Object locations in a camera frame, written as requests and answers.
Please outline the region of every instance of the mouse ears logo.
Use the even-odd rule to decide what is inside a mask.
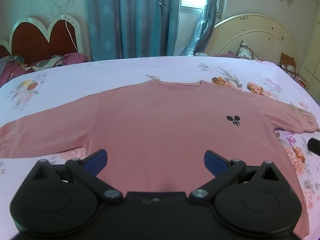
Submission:
[[[234,124],[234,125],[236,125],[236,126],[239,126],[240,125],[240,117],[239,116],[237,116],[237,115],[235,115],[235,117],[234,118],[232,118],[232,116],[229,116],[229,115],[227,115],[227,119],[229,120],[229,121],[232,121],[232,123]]]

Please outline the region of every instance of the white bed sheet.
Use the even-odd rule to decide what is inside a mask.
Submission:
[[[26,115],[63,105],[86,95],[149,79],[166,82],[211,82],[214,77],[218,78],[220,85],[261,93],[293,104],[310,111],[320,120],[320,108],[315,101],[273,63],[219,57],[154,57],[88,62],[17,77],[0,89],[0,127]],[[310,226],[310,235],[306,239],[318,239],[320,157],[310,153],[305,144],[311,137],[320,139],[320,132],[276,133],[288,149],[292,159],[290,165],[295,166],[305,195]],[[46,153],[44,157],[37,158],[0,159],[0,218],[4,221],[0,224],[0,240],[10,239],[17,233],[9,213],[9,204],[34,163],[42,158],[57,164],[65,162],[65,156],[61,154],[46,156]]]

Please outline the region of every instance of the curtain tieback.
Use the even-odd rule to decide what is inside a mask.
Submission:
[[[207,0],[206,3],[217,5],[218,0]]]

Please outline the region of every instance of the curved headboard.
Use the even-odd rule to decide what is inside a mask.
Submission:
[[[255,54],[265,61],[279,62],[281,53],[296,56],[292,39],[276,20],[260,14],[241,14],[218,23],[205,53],[209,56],[229,50],[237,53],[245,41]]]
[[[78,51],[83,53],[80,24],[69,15],[59,15],[48,29],[37,19],[20,19],[11,31],[9,42],[0,41],[0,57],[19,55],[26,64],[31,64],[53,55],[76,52],[65,19],[73,42]]]

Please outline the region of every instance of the curtain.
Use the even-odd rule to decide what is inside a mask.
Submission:
[[[181,0],[87,0],[93,60],[173,56]]]
[[[196,26],[193,29],[190,41],[181,52],[181,56],[203,52],[207,47],[217,16],[217,1],[218,0],[207,0],[196,21]]]

